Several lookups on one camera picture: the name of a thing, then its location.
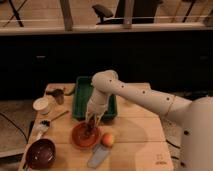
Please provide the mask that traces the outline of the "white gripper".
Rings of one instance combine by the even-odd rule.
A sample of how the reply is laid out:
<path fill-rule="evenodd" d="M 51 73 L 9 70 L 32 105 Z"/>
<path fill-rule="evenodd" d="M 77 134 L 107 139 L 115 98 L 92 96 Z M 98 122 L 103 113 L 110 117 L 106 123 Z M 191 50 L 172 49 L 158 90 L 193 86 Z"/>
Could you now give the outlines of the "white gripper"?
<path fill-rule="evenodd" d="M 95 115 L 95 126 L 98 127 L 101 117 L 108 109 L 110 94 L 93 90 L 87 102 L 85 123 L 89 124 L 92 115 Z"/>

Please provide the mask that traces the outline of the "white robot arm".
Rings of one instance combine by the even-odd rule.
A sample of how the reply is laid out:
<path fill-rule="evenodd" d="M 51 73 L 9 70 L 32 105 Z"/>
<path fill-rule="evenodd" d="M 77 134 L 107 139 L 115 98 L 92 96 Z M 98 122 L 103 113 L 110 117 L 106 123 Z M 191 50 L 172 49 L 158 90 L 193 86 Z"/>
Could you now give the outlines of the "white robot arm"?
<path fill-rule="evenodd" d="M 188 100 L 152 89 L 138 89 L 122 82 L 114 70 L 92 76 L 92 94 L 85 119 L 95 124 L 109 106 L 111 95 L 118 95 L 182 127 L 179 171 L 213 171 L 213 97 Z"/>

